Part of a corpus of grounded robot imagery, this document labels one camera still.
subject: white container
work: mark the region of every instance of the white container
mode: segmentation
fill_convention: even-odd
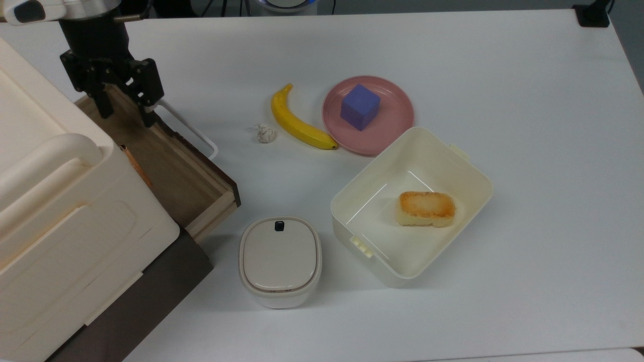
[[[317,232],[292,216],[258,220],[242,236],[239,271],[243,286],[259,304],[296,307],[315,289],[322,271]]]
[[[112,139],[0,39],[0,358],[44,361],[179,227]]]
[[[425,270],[492,197],[490,180],[466,159],[427,129],[409,129],[331,201],[337,238],[385,285],[404,285]],[[405,191],[450,195],[457,206],[453,224],[400,226],[395,206]]]
[[[255,0],[260,16],[317,15],[317,0]]]

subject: drawer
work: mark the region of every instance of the drawer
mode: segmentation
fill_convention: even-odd
[[[241,205],[237,185],[160,117],[143,126],[137,106],[115,87],[108,87],[114,114],[101,118],[93,99],[76,102],[122,149],[168,214],[196,242],[201,242]]]

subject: yellow banana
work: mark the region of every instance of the yellow banana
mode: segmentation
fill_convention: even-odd
[[[302,122],[297,118],[287,105],[287,99],[293,84],[287,84],[277,91],[270,100],[270,110],[278,124],[298,140],[321,149],[336,149],[337,143],[324,131]]]

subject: small white container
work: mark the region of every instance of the small white container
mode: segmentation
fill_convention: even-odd
[[[448,227],[400,226],[398,196],[435,191],[457,206]],[[387,286],[400,287],[418,276],[445,250],[492,197],[491,181],[455,146],[427,129],[403,133],[331,201],[333,230]]]
[[[242,236],[239,268],[243,286],[259,304],[296,307],[315,289],[322,271],[317,232],[293,216],[255,221]]]

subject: bread slice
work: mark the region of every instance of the bread slice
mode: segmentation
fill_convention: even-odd
[[[407,191],[398,197],[396,221],[401,225],[444,227],[451,225],[455,213],[454,201],[447,194]]]

